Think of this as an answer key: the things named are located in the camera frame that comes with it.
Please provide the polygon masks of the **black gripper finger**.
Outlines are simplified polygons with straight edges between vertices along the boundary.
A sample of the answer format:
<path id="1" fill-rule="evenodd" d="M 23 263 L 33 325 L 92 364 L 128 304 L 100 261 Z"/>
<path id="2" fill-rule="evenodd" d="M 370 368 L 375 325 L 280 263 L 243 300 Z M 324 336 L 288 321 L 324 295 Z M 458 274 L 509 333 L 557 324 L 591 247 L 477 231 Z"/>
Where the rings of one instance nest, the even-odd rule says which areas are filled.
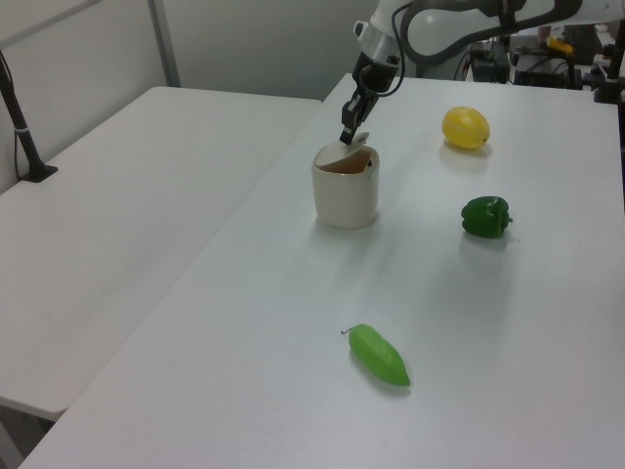
<path id="1" fill-rule="evenodd" d="M 343 105 L 341 111 L 343 130 L 339 138 L 343 144 L 350 145 L 352 143 L 355 131 L 362 121 L 364 105 L 365 97 L 358 90 L 356 90 L 352 97 Z"/>
<path id="2" fill-rule="evenodd" d="M 379 100 L 379 96 L 377 93 L 369 93 L 369 92 L 362 93 L 362 96 L 360 99 L 361 108 L 359 112 L 359 124 L 362 124 L 365 122 L 365 120 L 367 119 L 367 117 L 369 116 L 373 108 L 376 106 L 378 100 Z"/>

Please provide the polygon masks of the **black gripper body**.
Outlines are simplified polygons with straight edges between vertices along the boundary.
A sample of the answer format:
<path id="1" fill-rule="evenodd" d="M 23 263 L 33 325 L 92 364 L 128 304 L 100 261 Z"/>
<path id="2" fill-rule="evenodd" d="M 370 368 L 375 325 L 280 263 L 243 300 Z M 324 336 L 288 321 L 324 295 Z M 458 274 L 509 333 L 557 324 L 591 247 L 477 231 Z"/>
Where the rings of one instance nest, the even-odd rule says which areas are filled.
<path id="1" fill-rule="evenodd" d="M 359 93 L 385 94 L 390 91 L 397 72 L 397 64 L 378 63 L 361 52 L 352 77 Z"/>

